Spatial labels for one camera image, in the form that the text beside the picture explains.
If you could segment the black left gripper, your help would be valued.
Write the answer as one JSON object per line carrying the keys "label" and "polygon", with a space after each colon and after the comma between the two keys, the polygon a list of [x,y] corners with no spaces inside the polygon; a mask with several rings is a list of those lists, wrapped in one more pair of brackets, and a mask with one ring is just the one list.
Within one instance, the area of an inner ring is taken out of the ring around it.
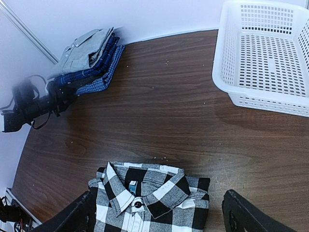
{"label": "black left gripper", "polygon": [[[45,84],[46,94],[40,95],[31,79],[38,77]],[[25,124],[39,130],[44,127],[50,116],[59,117],[77,99],[76,89],[59,86],[55,81],[47,82],[38,74],[26,77],[20,84],[13,86],[13,97],[7,106],[1,108],[1,132],[17,132]]]}

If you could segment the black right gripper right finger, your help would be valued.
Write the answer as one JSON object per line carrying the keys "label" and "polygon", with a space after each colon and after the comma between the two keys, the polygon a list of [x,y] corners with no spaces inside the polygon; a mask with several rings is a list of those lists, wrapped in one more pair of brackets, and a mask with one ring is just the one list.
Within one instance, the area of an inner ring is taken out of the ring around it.
{"label": "black right gripper right finger", "polygon": [[264,214],[233,189],[224,194],[222,211],[227,232],[293,232],[294,229]]}

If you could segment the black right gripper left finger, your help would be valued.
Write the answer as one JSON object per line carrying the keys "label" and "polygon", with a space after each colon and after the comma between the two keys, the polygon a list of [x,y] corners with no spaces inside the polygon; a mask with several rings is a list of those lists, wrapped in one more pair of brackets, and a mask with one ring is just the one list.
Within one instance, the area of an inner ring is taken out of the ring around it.
{"label": "black right gripper left finger", "polygon": [[95,199],[90,191],[86,191],[52,219],[32,231],[92,232],[95,221]]}

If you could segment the black white plaid shirt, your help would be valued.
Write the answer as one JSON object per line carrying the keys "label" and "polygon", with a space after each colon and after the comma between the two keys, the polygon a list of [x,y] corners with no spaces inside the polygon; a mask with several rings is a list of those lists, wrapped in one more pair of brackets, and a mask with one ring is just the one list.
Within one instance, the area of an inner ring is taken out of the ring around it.
{"label": "black white plaid shirt", "polygon": [[201,232],[210,179],[160,164],[108,162],[88,187],[96,232]]}

